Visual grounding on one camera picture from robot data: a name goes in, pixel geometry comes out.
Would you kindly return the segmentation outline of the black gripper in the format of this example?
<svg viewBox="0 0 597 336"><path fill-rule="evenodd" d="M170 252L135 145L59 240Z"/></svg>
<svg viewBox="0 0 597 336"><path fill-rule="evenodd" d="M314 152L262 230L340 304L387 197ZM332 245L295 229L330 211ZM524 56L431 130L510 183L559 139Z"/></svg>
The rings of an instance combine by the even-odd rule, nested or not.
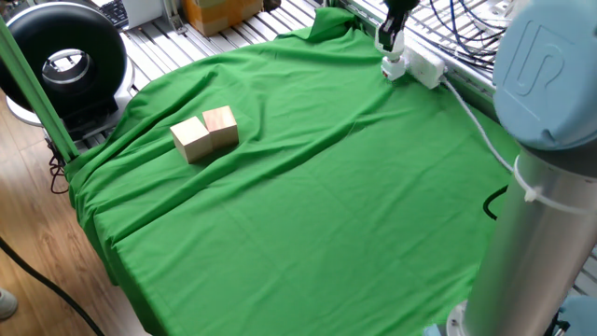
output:
<svg viewBox="0 0 597 336"><path fill-rule="evenodd" d="M376 47L383 54L401 54L404 50L404 27L409 12L420 0L383 0L388 8L386 20L376 32Z"/></svg>

